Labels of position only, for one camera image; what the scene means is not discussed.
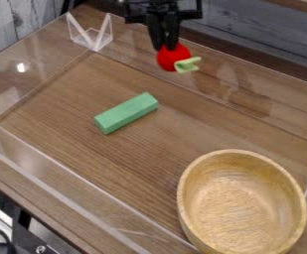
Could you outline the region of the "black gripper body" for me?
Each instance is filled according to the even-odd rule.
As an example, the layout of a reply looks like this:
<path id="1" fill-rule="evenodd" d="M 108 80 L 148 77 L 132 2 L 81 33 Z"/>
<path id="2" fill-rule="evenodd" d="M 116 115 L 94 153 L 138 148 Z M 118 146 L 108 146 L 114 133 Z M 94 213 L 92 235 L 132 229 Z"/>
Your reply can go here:
<path id="1" fill-rule="evenodd" d="M 195 0 L 193 9 L 180 7 L 181 0 L 124 0 L 124 19 L 128 24 L 146 24 L 152 17 L 162 19 L 168 14 L 176 14 L 180 20 L 203 18 L 203 0 Z"/>

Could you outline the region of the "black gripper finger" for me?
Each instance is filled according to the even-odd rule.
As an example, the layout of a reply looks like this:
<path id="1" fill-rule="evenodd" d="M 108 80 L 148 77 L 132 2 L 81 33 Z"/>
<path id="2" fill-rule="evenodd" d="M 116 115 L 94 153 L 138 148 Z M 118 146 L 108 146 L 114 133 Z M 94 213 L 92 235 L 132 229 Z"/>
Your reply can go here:
<path id="1" fill-rule="evenodd" d="M 146 26 L 153 48 L 158 51 L 164 44 L 164 28 L 160 17 L 156 14 L 146 15 Z"/>
<path id="2" fill-rule="evenodd" d="M 169 51 L 176 49 L 180 37 L 180 19 L 175 12 L 169 12 L 165 16 L 165 25 L 166 25 L 166 36 L 165 44 Z"/>

